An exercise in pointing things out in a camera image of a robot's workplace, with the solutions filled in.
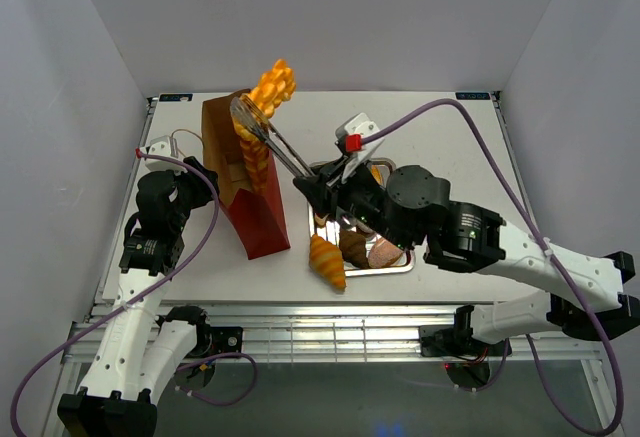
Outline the brown red paper bag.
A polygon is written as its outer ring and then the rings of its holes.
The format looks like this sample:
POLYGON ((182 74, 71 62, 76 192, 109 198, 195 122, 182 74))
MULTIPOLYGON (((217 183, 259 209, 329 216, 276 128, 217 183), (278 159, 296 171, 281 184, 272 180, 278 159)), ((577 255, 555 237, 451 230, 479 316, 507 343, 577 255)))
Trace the brown red paper bag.
POLYGON ((248 259, 290 248, 274 156, 269 150, 267 186, 253 191, 245 169, 239 138, 234 131, 230 105, 245 89, 205 101, 201 131, 204 167, 218 174, 222 210, 240 238, 248 259))

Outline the white toasted oval loaf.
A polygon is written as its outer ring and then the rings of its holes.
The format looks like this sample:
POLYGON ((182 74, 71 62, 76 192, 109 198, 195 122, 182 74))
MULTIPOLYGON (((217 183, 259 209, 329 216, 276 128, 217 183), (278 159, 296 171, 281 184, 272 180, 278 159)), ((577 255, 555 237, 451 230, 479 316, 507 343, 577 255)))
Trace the white toasted oval loaf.
POLYGON ((384 184, 384 176, 382 170, 383 168, 379 165, 372 165, 370 167, 370 172, 379 185, 384 184))

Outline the steel serving tongs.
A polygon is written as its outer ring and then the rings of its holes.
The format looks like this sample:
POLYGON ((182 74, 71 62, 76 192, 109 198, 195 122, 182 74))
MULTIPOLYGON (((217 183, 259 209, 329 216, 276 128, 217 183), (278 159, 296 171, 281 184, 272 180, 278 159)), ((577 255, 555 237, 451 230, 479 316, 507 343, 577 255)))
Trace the steel serving tongs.
POLYGON ((265 117, 256 104, 243 94, 234 97, 230 105, 231 116, 246 131, 264 143, 294 177, 311 177, 310 166, 286 141, 284 136, 265 117))

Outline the short twisted glazed bread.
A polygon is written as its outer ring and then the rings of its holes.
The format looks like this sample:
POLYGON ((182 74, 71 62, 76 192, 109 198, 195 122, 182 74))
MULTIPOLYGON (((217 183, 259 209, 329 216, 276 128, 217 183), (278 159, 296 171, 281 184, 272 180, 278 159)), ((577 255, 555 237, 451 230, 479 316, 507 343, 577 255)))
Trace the short twisted glazed bread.
POLYGON ((249 92, 249 99, 266 119, 270 119, 283 102, 291 99, 296 86, 293 69, 284 59, 279 59, 261 76, 257 86, 249 92))

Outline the long twisted glazed bread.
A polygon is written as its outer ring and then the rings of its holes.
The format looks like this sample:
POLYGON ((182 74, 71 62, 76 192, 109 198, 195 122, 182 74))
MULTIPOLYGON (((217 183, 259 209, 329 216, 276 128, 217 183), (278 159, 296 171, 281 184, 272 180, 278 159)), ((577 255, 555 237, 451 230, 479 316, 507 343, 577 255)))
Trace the long twisted glazed bread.
POLYGON ((233 118, 234 131, 239 138, 245 169, 253 191, 263 194, 267 186, 269 149, 255 135, 233 118))

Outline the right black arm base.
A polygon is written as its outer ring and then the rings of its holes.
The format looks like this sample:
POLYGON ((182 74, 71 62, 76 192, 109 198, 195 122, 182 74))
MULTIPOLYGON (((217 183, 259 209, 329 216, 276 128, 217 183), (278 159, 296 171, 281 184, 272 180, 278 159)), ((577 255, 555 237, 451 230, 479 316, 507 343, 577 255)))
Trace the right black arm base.
POLYGON ((512 353, 511 345, 505 341, 487 344, 474 339, 471 329, 420 326, 418 336, 423 357, 447 356, 475 361, 482 357, 501 357, 504 354, 509 356, 512 353))

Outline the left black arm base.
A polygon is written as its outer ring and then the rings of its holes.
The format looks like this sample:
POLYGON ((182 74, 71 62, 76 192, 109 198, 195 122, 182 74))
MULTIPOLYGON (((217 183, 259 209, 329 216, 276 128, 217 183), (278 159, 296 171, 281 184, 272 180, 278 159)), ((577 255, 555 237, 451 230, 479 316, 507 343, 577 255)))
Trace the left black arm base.
POLYGON ((204 324, 197 328, 197 343, 192 350, 194 358, 242 351, 244 329, 237 326, 215 327, 204 324))

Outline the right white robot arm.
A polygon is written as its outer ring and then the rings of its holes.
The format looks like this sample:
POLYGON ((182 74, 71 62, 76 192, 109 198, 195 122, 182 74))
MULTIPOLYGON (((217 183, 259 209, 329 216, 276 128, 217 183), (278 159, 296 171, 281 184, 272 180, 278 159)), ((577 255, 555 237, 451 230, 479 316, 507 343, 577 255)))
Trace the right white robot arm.
POLYGON ((379 184, 361 164, 349 176, 334 161, 297 176, 294 186, 314 211, 337 220, 346 214, 396 247, 426 245, 424 260, 441 270, 511 279, 534 288, 523 298, 458 308, 451 327, 430 342, 444 351, 474 354, 510 337, 561 331, 599 341, 596 328, 615 339, 639 325, 639 301, 623 292, 635 274, 625 252, 590 257, 552 245, 481 206, 454 201, 450 183, 418 165, 402 166, 379 184))

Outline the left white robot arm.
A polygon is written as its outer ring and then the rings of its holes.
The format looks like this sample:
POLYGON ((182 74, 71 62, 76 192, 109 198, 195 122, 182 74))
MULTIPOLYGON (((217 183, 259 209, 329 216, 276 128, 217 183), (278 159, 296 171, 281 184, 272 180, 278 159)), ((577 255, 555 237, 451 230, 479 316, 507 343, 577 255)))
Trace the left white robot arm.
POLYGON ((118 292, 78 389, 57 415, 72 436, 151 436, 157 402, 181 360, 201 356, 212 333, 192 319, 158 314, 168 284, 186 266, 182 234, 193 210, 218 199, 217 175, 196 158, 160 158, 140 178, 137 210, 123 230, 118 292))

